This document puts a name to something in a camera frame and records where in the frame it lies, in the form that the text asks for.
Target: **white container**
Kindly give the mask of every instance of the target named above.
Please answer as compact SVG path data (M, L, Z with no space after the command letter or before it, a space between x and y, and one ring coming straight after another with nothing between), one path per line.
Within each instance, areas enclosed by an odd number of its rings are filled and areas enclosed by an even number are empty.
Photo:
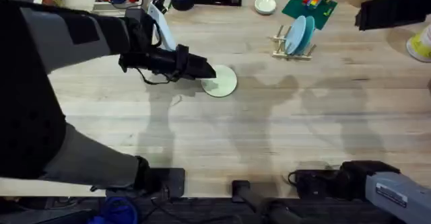
M431 25L407 41L407 51L415 59L431 63Z
M256 0L255 9L261 15L271 15L274 13L277 3L275 0Z

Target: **wooden tabletop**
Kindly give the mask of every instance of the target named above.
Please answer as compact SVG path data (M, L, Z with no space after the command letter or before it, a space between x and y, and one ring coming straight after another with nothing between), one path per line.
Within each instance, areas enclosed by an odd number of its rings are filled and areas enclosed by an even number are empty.
M358 9L336 0L312 39L313 59L285 61L271 57L267 37L292 23L281 13L288 0L276 0L270 16L257 14L254 1L166 14L177 43L235 70L231 96L210 97L199 81L146 85L138 72L123 73L117 56L103 57L50 75L67 120L153 167L185 168L186 196L229 196L235 179L267 195L293 196L282 181L288 172L353 159L384 161L431 186L431 65L405 49L427 23L360 32ZM88 190L0 181L0 195L104 194Z

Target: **gray robot arm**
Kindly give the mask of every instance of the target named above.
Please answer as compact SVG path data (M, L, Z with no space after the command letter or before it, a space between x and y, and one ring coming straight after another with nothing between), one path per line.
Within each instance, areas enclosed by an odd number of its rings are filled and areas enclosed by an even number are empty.
M431 223L431 190L395 172L366 177L365 197L407 224Z

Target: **yellow container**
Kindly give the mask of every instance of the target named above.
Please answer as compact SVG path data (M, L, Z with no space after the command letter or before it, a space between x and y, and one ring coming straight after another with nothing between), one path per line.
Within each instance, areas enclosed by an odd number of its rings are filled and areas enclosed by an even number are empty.
M431 25L407 41L407 51L415 59L431 63Z

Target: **wire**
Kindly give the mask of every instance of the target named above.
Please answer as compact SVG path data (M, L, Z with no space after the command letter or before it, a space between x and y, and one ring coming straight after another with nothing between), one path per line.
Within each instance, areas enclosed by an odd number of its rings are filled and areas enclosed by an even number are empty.
M141 0L141 3L139 4L139 5L130 5L130 6L127 6L127 7L117 7L116 6L116 4L114 4L113 2L111 2L111 1L108 1L113 7L115 7L116 9L130 9L130 8L133 8L133 7L139 7L139 6L142 6L143 5L143 0Z
M170 83L172 80L166 75L166 74L162 74L163 76L165 76L166 78L166 82L151 82L148 79L145 78L145 76L143 76L143 73L141 72L141 70L139 70L139 68L135 67L135 69L139 72L139 74L142 76L142 80L144 82L146 82L149 85L159 85L159 84L167 84Z
M162 205L157 204L154 199L151 199L151 203L155 206L155 208L150 211L151 214L154 211L156 211L157 209L159 209L163 213L165 213L166 215L168 215L168 216L172 217L173 219L176 219L177 221L184 223L184 224L205 224L205 223L212 223L212 222L216 222L216 221L223 221L223 220L227 220L227 219L237 219L237 220L239 220L239 223L242 223L242 220L238 215L225 215L225 216L221 216L221 217L208 218L208 219L204 219L201 221L189 221L185 218L174 215L174 214L168 212L167 210L163 209Z
M296 174L296 171L290 172L287 178L285 178L284 175L281 175L281 178L286 184L290 184L291 186L296 187L296 183L290 180L290 177L294 174Z
M49 208L42 208L42 209L36 209L36 208L25 207L25 206L23 206L23 205L21 205L20 203L17 203L17 202L15 202L15 203L14 203L14 205L15 205L17 208L22 209L22 210L25 210L25 211L49 211L49 210L63 210L63 209L69 209L69 208L71 208L71 207L74 207L74 206L76 206L77 204L79 204L79 203L81 203L81 202L83 202L83 201L85 201L85 200L87 200L87 199L89 199L89 197L76 198L76 201L75 201L75 202L71 202L71 203L69 203L69 204L67 204L67 205L65 205L65 206L62 206L62 207L49 207ZM68 202L70 202L70 201L67 201L67 202L60 202L60 201L57 201L57 200L56 200L55 202L59 202L59 203L66 204L66 203L68 203Z

